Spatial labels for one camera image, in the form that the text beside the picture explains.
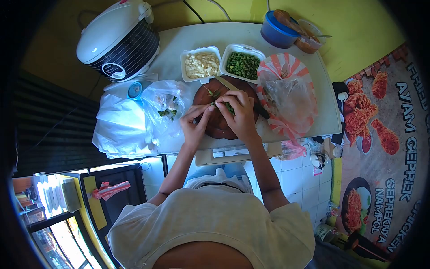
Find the black knife handle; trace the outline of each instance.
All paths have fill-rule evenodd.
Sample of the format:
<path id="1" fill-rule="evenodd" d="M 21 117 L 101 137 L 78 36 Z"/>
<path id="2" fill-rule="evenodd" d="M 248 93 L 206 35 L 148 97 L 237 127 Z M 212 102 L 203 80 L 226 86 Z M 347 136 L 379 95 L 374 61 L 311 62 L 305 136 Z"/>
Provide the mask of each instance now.
<path id="1" fill-rule="evenodd" d="M 268 120 L 270 118 L 269 113 L 263 108 L 260 103 L 254 103 L 254 110 L 259 113 L 263 118 Z"/>

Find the finger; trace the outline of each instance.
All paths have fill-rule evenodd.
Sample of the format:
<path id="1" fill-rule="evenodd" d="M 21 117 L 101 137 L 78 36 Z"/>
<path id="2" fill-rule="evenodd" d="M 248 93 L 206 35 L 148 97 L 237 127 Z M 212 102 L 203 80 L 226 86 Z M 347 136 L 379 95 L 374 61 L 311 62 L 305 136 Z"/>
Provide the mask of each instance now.
<path id="1" fill-rule="evenodd" d="M 193 105 L 190 107 L 190 109 L 184 115 L 184 118 L 186 118 L 189 121 L 193 120 L 193 119 L 197 118 L 198 116 L 200 116 L 206 110 L 206 108 L 208 108 L 210 105 L 211 104 Z"/>
<path id="2" fill-rule="evenodd" d="M 249 104 L 251 105 L 251 108 L 254 108 L 254 97 L 248 97 L 249 98 Z"/>
<path id="3" fill-rule="evenodd" d="M 234 97 L 234 96 L 223 95 L 218 100 L 220 100 L 221 102 L 229 102 L 230 105 L 231 105 L 231 107 L 234 110 L 237 109 L 239 111 L 240 109 L 243 109 L 243 106 L 241 104 L 239 104 L 239 102 L 237 101 L 236 97 Z"/>
<path id="4" fill-rule="evenodd" d="M 206 108 L 205 112 L 203 113 L 202 118 L 200 119 L 199 124 L 197 125 L 197 128 L 201 128 L 203 130 L 206 129 L 206 126 L 208 125 L 209 118 L 211 117 L 214 110 L 215 110 L 214 105 L 211 105 L 208 108 Z"/>
<path id="5" fill-rule="evenodd" d="M 249 104 L 248 94 L 243 91 L 229 90 L 225 95 L 236 96 L 242 106 L 247 106 Z"/>
<path id="6" fill-rule="evenodd" d="M 223 115 L 227 124 L 229 126 L 234 124 L 234 118 L 233 115 L 230 113 L 230 110 L 228 110 L 223 103 L 215 103 L 215 105 L 219 108 L 219 111 Z"/>

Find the hand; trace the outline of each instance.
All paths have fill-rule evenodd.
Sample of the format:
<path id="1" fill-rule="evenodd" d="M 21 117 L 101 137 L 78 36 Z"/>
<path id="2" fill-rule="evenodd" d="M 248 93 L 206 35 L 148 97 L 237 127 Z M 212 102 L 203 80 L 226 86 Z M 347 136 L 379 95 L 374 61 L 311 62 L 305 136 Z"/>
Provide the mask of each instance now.
<path id="1" fill-rule="evenodd" d="M 190 109 L 181 117 L 179 122 L 181 123 L 182 131 L 185 136 L 185 143 L 187 148 L 192 151 L 196 151 L 200 144 L 203 136 L 205 135 L 206 126 L 208 125 L 209 118 L 212 112 L 215 110 L 215 106 L 207 105 L 192 105 Z M 198 124 L 193 123 L 194 119 L 203 116 Z"/>
<path id="2" fill-rule="evenodd" d="M 225 107 L 228 102 L 234 109 L 234 115 Z M 254 98 L 243 91 L 228 91 L 215 101 L 228 126 L 245 145 L 261 140 L 254 123 Z"/>

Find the kitchen knife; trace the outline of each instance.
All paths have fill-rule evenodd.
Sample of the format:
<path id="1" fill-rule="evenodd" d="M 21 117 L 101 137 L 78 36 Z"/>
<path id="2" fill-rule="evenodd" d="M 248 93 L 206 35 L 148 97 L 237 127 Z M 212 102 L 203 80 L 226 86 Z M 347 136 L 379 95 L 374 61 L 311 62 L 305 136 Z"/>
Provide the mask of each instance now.
<path id="1" fill-rule="evenodd" d="M 223 79 L 220 76 L 215 75 L 214 76 L 219 82 L 221 82 L 224 86 L 226 86 L 230 90 L 240 91 L 237 89 L 233 84 L 228 82 L 227 80 Z M 263 118 L 268 120 L 270 118 L 269 113 L 263 108 L 263 106 L 260 104 L 260 102 L 257 100 L 257 102 L 254 103 L 254 110 L 259 113 Z"/>

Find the rice cooker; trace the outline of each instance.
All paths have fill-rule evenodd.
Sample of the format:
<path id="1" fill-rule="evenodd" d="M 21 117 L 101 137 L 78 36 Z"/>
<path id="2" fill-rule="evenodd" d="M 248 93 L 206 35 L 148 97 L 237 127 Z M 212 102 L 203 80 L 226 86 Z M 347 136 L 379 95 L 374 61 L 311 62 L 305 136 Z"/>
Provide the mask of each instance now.
<path id="1" fill-rule="evenodd" d="M 146 72 L 160 51 L 153 21 L 150 4 L 122 0 L 82 30 L 76 55 L 112 82 L 130 80 Z"/>

